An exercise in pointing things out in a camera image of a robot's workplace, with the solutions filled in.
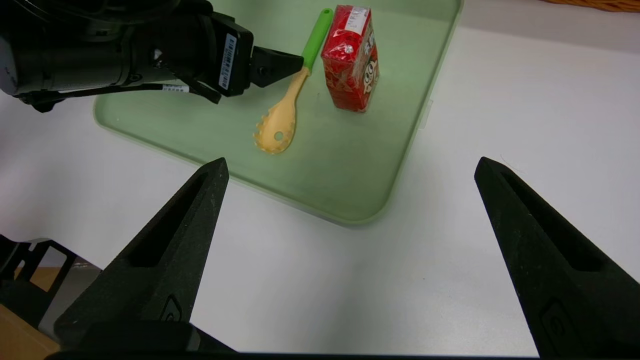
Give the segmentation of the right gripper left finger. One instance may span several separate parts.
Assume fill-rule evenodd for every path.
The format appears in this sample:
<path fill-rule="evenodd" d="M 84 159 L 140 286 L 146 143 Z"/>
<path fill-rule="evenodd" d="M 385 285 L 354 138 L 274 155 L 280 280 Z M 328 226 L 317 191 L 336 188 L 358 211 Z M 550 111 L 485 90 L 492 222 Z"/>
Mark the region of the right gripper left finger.
<path fill-rule="evenodd" d="M 190 323 L 229 182 L 201 166 L 54 323 L 62 346 L 203 346 Z"/>

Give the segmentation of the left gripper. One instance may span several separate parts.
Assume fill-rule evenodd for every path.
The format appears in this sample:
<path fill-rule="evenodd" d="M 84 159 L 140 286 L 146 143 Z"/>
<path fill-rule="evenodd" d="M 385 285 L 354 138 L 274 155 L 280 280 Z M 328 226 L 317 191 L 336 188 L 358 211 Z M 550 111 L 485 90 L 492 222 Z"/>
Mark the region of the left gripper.
<path fill-rule="evenodd" d="M 251 83 L 265 88 L 302 70 L 304 57 L 272 48 L 253 47 L 253 33 L 228 14 L 195 14 L 196 43 L 204 47 L 201 68 L 193 76 L 190 93 L 212 103 L 222 97 L 237 97 Z"/>

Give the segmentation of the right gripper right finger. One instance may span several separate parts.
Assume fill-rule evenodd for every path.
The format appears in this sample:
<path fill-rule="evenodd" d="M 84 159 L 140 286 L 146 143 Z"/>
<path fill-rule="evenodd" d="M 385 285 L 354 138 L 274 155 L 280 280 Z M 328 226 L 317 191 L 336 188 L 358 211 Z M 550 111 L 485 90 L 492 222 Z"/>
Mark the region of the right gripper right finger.
<path fill-rule="evenodd" d="M 637 358 L 640 285 L 514 171 L 474 180 L 541 358 Z"/>

